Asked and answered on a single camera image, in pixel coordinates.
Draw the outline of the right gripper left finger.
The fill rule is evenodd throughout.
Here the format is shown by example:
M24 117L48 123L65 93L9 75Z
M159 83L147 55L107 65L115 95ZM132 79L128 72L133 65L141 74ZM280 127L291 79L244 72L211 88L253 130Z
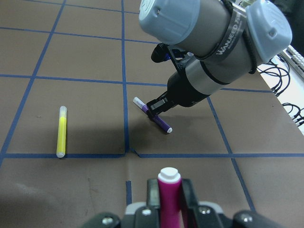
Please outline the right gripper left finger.
M147 180L146 205L160 209L160 193L157 179Z

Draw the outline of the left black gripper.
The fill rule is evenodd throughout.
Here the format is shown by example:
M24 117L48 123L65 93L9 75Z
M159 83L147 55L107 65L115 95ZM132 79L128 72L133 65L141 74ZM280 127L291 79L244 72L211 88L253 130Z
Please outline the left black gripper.
M205 92L199 92L190 82L190 73L186 71L189 71L190 64L197 59L189 56L187 51L159 43L153 50L151 59L155 63L170 60L176 68L176 72L168 79L167 91L146 104L146 113L152 121L155 121L160 113L176 105L191 107L209 96Z

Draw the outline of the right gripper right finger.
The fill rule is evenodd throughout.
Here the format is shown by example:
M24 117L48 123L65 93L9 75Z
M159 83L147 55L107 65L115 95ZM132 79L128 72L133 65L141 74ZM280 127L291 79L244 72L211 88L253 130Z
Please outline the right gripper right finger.
M190 179L182 179L181 213L185 228L200 228L199 202Z

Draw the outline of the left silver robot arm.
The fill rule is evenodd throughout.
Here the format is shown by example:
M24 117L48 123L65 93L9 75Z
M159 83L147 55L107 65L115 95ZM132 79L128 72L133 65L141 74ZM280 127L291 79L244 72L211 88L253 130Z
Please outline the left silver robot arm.
M229 0L143 0L139 23L157 38L153 62L170 60L167 90L148 102L153 118L179 105L191 107L287 48L291 27L268 0L243 8Z

